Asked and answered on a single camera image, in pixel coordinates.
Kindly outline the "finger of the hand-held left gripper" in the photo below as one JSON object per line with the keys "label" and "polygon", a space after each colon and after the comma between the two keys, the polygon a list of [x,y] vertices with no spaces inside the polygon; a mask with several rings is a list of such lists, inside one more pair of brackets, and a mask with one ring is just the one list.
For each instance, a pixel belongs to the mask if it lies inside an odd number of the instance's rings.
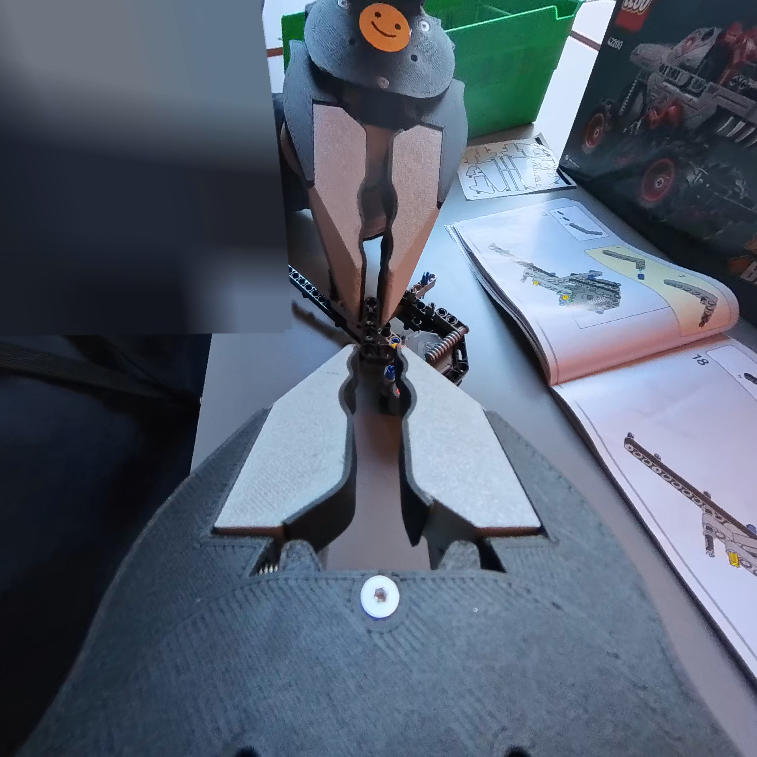
{"label": "finger of the hand-held left gripper", "polygon": [[314,183],[309,189],[316,222],[338,299],[353,323],[364,302],[362,192],[369,146],[380,128],[365,126],[335,104],[313,103]]}
{"label": "finger of the hand-held left gripper", "polygon": [[399,132],[393,139],[393,208],[378,287],[382,325],[401,302],[438,217],[441,146],[441,131],[427,126]]}

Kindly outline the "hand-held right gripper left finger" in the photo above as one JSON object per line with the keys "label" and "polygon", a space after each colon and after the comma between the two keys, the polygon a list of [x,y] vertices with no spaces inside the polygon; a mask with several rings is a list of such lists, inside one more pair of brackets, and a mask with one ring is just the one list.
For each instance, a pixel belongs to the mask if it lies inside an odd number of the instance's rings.
{"label": "hand-held right gripper left finger", "polygon": [[355,512],[356,346],[275,402],[214,523],[224,535],[308,541],[317,551]]}

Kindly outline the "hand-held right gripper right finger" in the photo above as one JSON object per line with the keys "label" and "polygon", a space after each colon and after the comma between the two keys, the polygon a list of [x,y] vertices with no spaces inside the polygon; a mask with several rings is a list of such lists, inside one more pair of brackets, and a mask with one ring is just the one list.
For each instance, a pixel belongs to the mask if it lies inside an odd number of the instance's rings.
{"label": "hand-held right gripper right finger", "polygon": [[400,482],[410,543],[530,536],[541,521],[482,406],[407,347],[398,347]]}

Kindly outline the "grey and black lego assembly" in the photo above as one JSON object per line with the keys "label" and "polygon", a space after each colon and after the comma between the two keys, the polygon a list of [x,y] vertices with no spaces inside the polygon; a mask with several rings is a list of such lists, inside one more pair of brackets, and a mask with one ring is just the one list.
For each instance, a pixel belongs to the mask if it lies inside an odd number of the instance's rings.
{"label": "grey and black lego assembly", "polygon": [[394,360],[400,346],[420,356],[433,369],[452,383],[459,385],[468,373],[465,336],[468,326],[423,298],[436,284],[432,272],[424,272],[421,279],[404,293],[401,302],[384,325],[379,322],[379,302],[366,297],[360,321],[348,319],[340,303],[327,297],[294,267],[289,266],[290,283],[304,298],[311,301],[360,347],[360,358],[382,367],[378,407],[383,413],[398,415],[401,393],[396,383]]}

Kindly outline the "lego instruction booklet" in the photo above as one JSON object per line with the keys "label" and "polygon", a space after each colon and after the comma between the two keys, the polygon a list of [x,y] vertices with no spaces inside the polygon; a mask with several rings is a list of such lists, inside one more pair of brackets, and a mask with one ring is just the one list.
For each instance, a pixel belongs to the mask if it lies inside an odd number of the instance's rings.
{"label": "lego instruction booklet", "polygon": [[447,227],[755,676],[756,357],[733,293],[561,198]]}

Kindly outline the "dark lego set box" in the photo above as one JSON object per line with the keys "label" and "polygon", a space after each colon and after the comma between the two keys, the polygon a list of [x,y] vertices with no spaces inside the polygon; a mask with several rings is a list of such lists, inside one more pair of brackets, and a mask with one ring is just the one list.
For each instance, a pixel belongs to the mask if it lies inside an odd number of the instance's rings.
{"label": "dark lego set box", "polygon": [[561,165],[685,266],[755,286],[756,2],[617,2]]}

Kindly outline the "white sticker sheet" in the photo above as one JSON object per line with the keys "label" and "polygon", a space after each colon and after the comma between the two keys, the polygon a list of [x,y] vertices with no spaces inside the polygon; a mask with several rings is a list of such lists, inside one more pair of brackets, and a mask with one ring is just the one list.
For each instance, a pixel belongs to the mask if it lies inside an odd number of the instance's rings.
{"label": "white sticker sheet", "polygon": [[469,201],[552,192],[576,186],[542,134],[469,146],[457,175]]}

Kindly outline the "green plastic bin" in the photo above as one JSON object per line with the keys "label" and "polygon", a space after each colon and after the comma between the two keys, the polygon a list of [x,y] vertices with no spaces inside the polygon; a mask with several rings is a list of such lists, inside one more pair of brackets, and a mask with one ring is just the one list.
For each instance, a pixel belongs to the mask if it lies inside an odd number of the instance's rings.
{"label": "green plastic bin", "polygon": [[[386,2],[374,2],[369,10],[386,10]],[[535,119],[578,4],[424,2],[425,13],[440,20],[453,43],[453,78],[464,84],[469,136]],[[304,41],[308,6],[303,13],[282,20],[285,72],[290,42]]]}

